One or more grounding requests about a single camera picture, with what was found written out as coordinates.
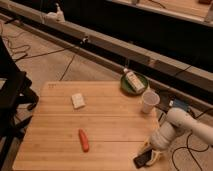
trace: white cup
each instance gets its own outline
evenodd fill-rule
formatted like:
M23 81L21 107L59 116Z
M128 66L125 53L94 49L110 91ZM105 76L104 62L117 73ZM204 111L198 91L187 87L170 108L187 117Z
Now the white cup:
M142 94L142 112L150 113L160 102L160 97L154 91L147 90Z

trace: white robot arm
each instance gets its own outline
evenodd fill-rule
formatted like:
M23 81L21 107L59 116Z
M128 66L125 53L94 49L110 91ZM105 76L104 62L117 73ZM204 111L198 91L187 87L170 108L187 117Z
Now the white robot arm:
M163 125L150 136L150 145L155 150L166 150L185 130L192 131L204 142L213 145L213 128L193 119L180 108L171 108L168 111Z

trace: green bowl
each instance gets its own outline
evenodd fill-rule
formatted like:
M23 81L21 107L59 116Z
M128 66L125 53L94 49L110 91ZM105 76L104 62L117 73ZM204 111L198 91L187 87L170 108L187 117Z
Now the green bowl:
M141 82L144 84L145 88L144 88L144 91L147 89L147 87L149 86L149 82L148 80L146 79L145 76L143 76L142 74L139 74L139 73L135 73L137 75L137 77L141 80ZM131 87L131 85L128 83L128 81L126 80L126 76L123 75L121 77L121 89L129 94L129 95L140 95L142 94L144 91L140 92L140 93L137 93L134 91L134 89Z

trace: floor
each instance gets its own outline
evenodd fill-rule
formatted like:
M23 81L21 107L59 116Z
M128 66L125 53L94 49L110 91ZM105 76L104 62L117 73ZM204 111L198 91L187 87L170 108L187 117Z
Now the floor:
M22 27L17 27L13 24L8 24L8 25L3 24L4 36L17 36L20 33L22 34L19 37L17 38L10 37L9 39L13 43L13 47L24 45L24 44L30 45L31 48L27 52L28 56L34 56L41 53L63 49L63 47L60 47L50 41L47 41L43 39L42 37L39 37L33 33L27 32ZM51 55L21 60L17 63L17 65L22 70L25 70L27 72L28 77L33 82L32 89L35 90L37 94L39 94L43 84L46 81L58 81L61 78L61 76L63 75L65 71L65 68L67 67L68 63L72 60L74 54L75 52L72 52L72 51L63 51L63 52L55 53ZM17 54L13 56L13 58L16 59L19 56L20 54ZM120 74L113 72L112 70L107 69L93 61L90 61L84 58L83 56L76 55L63 81L76 81L76 80L84 80L84 81L85 80L87 81L112 80L113 81L113 80L119 80L120 77L121 77ZM22 119L30 114L32 113L27 112L24 109L24 106L21 106L19 109L18 117ZM213 118L205 115L204 117L201 118L201 120L213 126ZM178 147L185 146L187 135L188 133L184 134L184 136L181 136L180 138L177 138L169 149L171 170L175 170L171 161L172 152ZM13 142L13 146L4 164L3 171L11 170L12 163L18 151L19 145L20 145L20 142L18 140L15 140ZM198 149L198 150L202 150L206 147L206 145L197 137L192 136L190 138L190 147ZM212 163L213 149L212 148L204 153L193 152L193 154L195 158L199 161L204 171L211 171L213 169L213 163ZM179 168L179 170L181 171L185 171L189 169L193 171L200 170L186 149L181 149L177 151L177 153L175 154L175 163L177 167Z

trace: wooden table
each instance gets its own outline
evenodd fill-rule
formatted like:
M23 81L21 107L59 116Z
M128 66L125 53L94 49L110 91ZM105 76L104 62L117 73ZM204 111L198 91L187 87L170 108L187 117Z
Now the wooden table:
M142 142L158 127L155 110L141 113L140 96L124 95L119 82L46 83L14 171L134 171L132 159ZM74 110L71 95L82 93L86 106ZM82 152L78 129L89 139ZM164 156L153 167L169 170Z

